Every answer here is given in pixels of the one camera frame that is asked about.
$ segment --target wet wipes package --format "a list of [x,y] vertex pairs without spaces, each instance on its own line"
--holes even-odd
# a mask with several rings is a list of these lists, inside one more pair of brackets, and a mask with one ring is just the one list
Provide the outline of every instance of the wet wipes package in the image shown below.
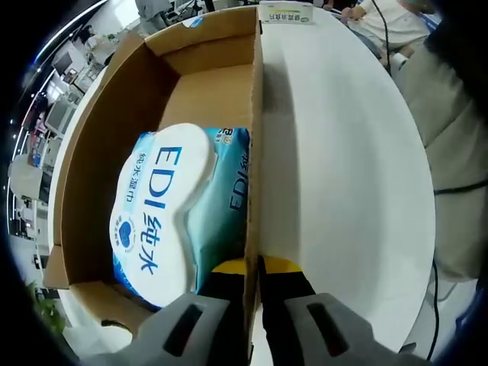
[[145,133],[120,172],[110,221],[115,277],[157,307],[242,256],[249,134],[177,124]]

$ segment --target green plant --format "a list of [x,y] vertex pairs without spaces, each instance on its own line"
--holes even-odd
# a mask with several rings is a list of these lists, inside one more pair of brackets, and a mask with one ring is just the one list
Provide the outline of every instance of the green plant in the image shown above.
[[27,285],[27,290],[34,301],[34,309],[39,317],[44,321],[44,324],[56,336],[62,336],[63,330],[66,327],[66,320],[59,314],[54,300],[39,299],[36,294],[36,284],[31,282]]

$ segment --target desk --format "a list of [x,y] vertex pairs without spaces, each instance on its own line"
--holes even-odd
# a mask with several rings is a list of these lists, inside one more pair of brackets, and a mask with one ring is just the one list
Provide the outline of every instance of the desk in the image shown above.
[[[315,25],[263,24],[262,251],[299,263],[317,292],[364,316],[397,351],[418,315],[434,252],[429,165],[391,78],[332,15],[313,15]],[[59,167],[100,78],[56,160],[50,245]],[[254,359],[267,364],[259,317]]]

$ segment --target blue heart logo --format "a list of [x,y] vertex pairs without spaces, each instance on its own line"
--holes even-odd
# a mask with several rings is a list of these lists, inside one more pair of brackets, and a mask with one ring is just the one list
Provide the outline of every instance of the blue heart logo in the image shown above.
[[120,242],[122,242],[122,246],[124,248],[129,248],[130,246],[130,233],[132,229],[130,228],[130,224],[126,221],[119,227],[119,237]]

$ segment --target cardboard box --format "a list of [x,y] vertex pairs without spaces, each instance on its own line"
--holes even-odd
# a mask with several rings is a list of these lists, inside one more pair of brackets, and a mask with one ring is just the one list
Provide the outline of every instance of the cardboard box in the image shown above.
[[122,165],[142,132],[190,122],[251,133],[246,321],[258,246],[262,50],[254,7],[206,14],[147,38],[129,34],[70,140],[56,191],[55,246],[44,284],[69,288],[102,325],[137,334],[151,313],[114,282],[108,224]]

